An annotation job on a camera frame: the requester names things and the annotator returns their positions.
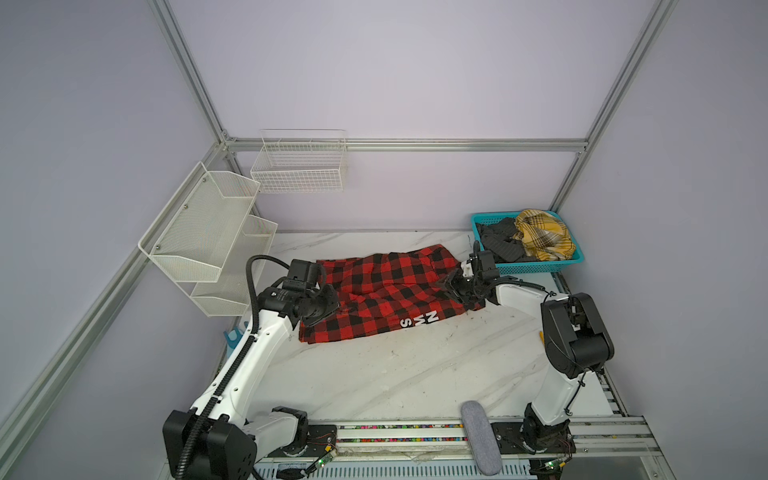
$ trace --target yellow plaid cloth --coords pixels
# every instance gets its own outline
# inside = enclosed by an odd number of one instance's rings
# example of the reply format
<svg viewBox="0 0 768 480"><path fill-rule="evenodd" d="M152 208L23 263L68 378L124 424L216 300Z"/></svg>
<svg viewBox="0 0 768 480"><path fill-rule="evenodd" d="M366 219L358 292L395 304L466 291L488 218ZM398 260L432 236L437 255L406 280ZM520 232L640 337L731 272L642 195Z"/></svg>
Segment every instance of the yellow plaid cloth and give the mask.
<svg viewBox="0 0 768 480"><path fill-rule="evenodd" d="M571 240L568 227L543 210L523 210L515 218L520 230L514 236L525 248L525 254L542 262L570 260L576 246Z"/></svg>

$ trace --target black cable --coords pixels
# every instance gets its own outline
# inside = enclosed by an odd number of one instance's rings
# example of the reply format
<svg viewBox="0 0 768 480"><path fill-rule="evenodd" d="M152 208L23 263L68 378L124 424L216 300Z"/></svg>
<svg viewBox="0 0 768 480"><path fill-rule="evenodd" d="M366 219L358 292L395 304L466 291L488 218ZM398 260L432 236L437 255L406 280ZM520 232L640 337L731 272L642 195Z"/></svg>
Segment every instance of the black cable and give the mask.
<svg viewBox="0 0 768 480"><path fill-rule="evenodd" d="M190 430L190 434L187 437L187 441L184 443L184 447L181 449L181 455L179 455L179 462L177 464L176 472L174 475L174 478L176 479L182 479L187 476L187 469L189 468L189 464L192 460L192 453L194 451L195 445L197 444L197 439L203 432L203 427L208 420L208 416L219 402L217 397L221 397L221 395L224 393L227 384L229 384L230 380L237 371L237 368L240 367L240 364L245 359L245 355L248 353L248 350L250 350L251 345L253 345L253 343L256 341L256 337L254 335L258 334L259 332L259 304L257 302L256 287L253 285L252 268L253 262L256 260L269 260L270 262L277 263L278 265L284 266L287 269L290 268L288 263L285 263L278 258L272 257L271 255L254 255L246 262L245 277L248 283L248 293L250 294L250 305L253 317L253 321L251 322L250 326L250 334L245 339L243 347L238 352L235 360L232 362L232 365L230 365L230 368L227 370L227 373L224 374L221 382L219 382L219 385L216 387L214 394L210 397L210 399L208 399L208 403L205 405L205 408L203 408L200 416L197 417L197 421L194 423L194 425L192 425L192 429Z"/></svg>
<svg viewBox="0 0 768 480"><path fill-rule="evenodd" d="M271 255L254 255L245 262L245 280L248 283L248 295L250 296L250 308L253 313L253 328L252 333L259 332L259 302L256 295L256 286L253 285L253 262L256 260L269 260L270 262L277 263L280 266L284 266L290 269L288 263L283 262L279 258L272 257Z"/></svg>
<svg viewBox="0 0 768 480"><path fill-rule="evenodd" d="M259 472L257 472L257 471L256 471L256 467L251 467L251 468L250 468L250 474L251 474L251 475L253 475L253 477L254 477L256 480L264 480L264 477L262 477L261 475L259 475Z"/></svg>
<svg viewBox="0 0 768 480"><path fill-rule="evenodd" d="M565 436L564 438L558 439L558 441L565 447L565 457L564 458L555 458L554 460L551 460L551 462L559 461L558 467L555 468L552 466L551 468L548 468L546 470L542 468L535 468L531 467L528 469L528 473L531 473L532 475L556 475L558 473L563 472L564 464L570 462L573 460L574 455L571 451L571 442L568 440L568 437ZM546 465L548 462L541 460L542 465Z"/></svg>
<svg viewBox="0 0 768 480"><path fill-rule="evenodd" d="M542 306L544 305L544 302L546 302L546 301L547 301L547 298L549 298L550 296L555 296L555 295L557 295L555 292L549 292L549 293L547 293L547 294L544 296L544 299L541 301L541 305L542 305ZM561 348L558 346L558 344L557 344L557 343L555 343L555 342L550 342L550 344L551 344L551 345L554 345L554 347L555 347L556 349L558 349L558 351L560 352L560 354L561 354L561 355L562 355L564 358L566 358L566 360L567 360L567 361L569 361L569 362L573 363L575 366L577 366L577 367L578 367L578 368L579 368L579 369L582 371L582 374L581 374L581 379L578 381L578 386L576 387L576 392L574 392L574 395L571 397L571 400L568 402L568 404L567 404L567 405L565 406L565 408L563 409L563 411L565 412L565 415L568 415L568 416L572 416L572 415L573 415L573 412L571 412L571 405L573 405L573 402L574 402L574 400L576 400L576 396L578 395L578 392L579 392L579 390L581 389L581 387L583 387L583 386L587 386L587 384L585 384L585 383L584 383L584 377L587 375L587 371L588 371L588 370L592 370L592 369L589 369L589 368L587 368L587 367L583 367L583 366L579 365L578 363L574 362L573 360L571 360L571 357L569 357L568 355L565 355L565 352L563 352L563 351L562 351L562 349L561 349Z"/></svg>
<svg viewBox="0 0 768 480"><path fill-rule="evenodd" d="M277 281L276 281L275 283L273 283L272 285L270 285L270 286L271 286L272 288L277 288L278 286L280 286L280 284L281 284L282 282L286 281L286 279L287 279L287 278L288 278L287 276L282 276L282 277L280 277L279 279L277 279Z"/></svg>
<svg viewBox="0 0 768 480"><path fill-rule="evenodd" d="M301 478L305 478L312 474L315 470L317 470L317 463L322 460L326 455L328 455L333 450L336 450L336 447L331 445L333 447L328 452L323 452L320 454L317 459L310 463L310 466L306 468L285 468L284 470L278 470L275 476L279 478L280 480L300 480Z"/></svg>
<svg viewBox="0 0 768 480"><path fill-rule="evenodd" d="M237 367L239 367L245 359L245 355L248 353L248 350L250 350L250 347L253 345L254 341L253 326L251 326L251 334L245 339L243 348L241 348L238 352L237 357L235 357L235 360L232 362L232 365L230 365L227 373L224 374L221 382L216 387L214 394L210 397L210 399L208 399L208 403L205 405L205 408L200 413L200 416L197 417L197 421L194 423L194 425L192 425L192 429L190 430L190 434L187 437L187 441L184 443L184 448L181 449L181 455L179 455L179 463L177 464L174 478L181 479L187 475L187 468L189 467L190 461L192 460L192 453L194 451L195 444L197 443L198 437L200 437L200 434L203 432L203 427L208 420L208 416L219 402L218 397L221 397L221 394L224 393L224 389L227 387L227 384L230 382L235 372L237 371Z"/></svg>
<svg viewBox="0 0 768 480"><path fill-rule="evenodd" d="M578 385L576 386L576 392L574 392L574 395L571 397L571 401L568 402L568 404L565 406L565 415L572 416L573 412L571 411L571 404L576 400L576 395L578 395L578 391L581 390L581 387L587 386L586 383L584 383L584 377L587 375L587 370L584 371L584 373L581 374L581 380L578 381Z"/></svg>

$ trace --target wire rack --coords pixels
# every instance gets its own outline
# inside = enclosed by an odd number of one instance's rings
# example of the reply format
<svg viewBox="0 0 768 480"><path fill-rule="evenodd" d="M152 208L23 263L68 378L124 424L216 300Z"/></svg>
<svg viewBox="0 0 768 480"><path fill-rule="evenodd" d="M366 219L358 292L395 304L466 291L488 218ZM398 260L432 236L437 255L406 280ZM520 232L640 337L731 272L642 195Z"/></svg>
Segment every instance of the wire rack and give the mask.
<svg viewBox="0 0 768 480"><path fill-rule="evenodd" d="M200 179L174 204L180 206L170 223L157 234L155 220L139 248L206 315L242 315L250 304L246 260L269 253L277 223L250 214L259 182L202 164L193 174ZM262 268L256 264L254 279Z"/></svg>
<svg viewBox="0 0 768 480"><path fill-rule="evenodd" d="M232 251L216 283L198 283L190 298L208 316L243 315L250 305L245 279L245 264L252 255L269 253L277 231L277 223L248 215L243 229L235 240ZM261 275L264 260L253 266L254 282Z"/></svg>
<svg viewBox="0 0 768 480"><path fill-rule="evenodd" d="M250 174L264 194L338 192L346 179L343 130L262 130Z"/></svg>

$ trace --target teal object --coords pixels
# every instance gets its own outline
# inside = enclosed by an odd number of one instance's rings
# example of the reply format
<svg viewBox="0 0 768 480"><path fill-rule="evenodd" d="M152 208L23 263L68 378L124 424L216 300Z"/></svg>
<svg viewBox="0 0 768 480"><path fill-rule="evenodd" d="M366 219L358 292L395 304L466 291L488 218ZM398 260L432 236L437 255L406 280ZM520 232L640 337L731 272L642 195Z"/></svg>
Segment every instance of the teal object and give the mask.
<svg viewBox="0 0 768 480"><path fill-rule="evenodd" d="M248 322L245 322L245 328L248 328ZM227 340L227 346L231 349L234 349L237 344L240 343L241 338L243 338L243 332L241 332L237 326L235 326L231 332L224 332L224 339Z"/></svg>
<svg viewBox="0 0 768 480"><path fill-rule="evenodd" d="M557 215L555 212L551 212L549 210L544 211L562 221L560 215ZM495 214L472 215L472 231L475 232L475 239L480 242L480 249L485 250L485 247L482 244L482 240L480 240L480 233L478 232L477 225L475 225L476 223L480 223L481 225L492 225L502 221L502 219L505 218L515 218L519 214L520 212L498 212ZM574 252L573 258L570 260L556 260L554 262L496 263L496 268L498 268L498 272L501 275L559 272L568 265L573 265L574 263L581 263L584 261L584 254L581 252L581 247L578 246L578 242L576 241L576 237L574 237L573 232L571 232L571 240L573 240L573 243L576 246L576 251Z"/></svg>

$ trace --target gray foam pad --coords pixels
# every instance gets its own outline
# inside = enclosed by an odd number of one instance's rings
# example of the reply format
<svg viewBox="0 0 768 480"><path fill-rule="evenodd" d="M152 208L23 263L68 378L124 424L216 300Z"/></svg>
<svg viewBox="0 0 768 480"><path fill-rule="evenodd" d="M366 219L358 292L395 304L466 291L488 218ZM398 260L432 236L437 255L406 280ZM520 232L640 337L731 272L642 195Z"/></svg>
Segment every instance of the gray foam pad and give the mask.
<svg viewBox="0 0 768 480"><path fill-rule="evenodd" d="M483 475L499 473L502 470L502 454L482 405L474 400L462 403L462 421L480 472Z"/></svg>

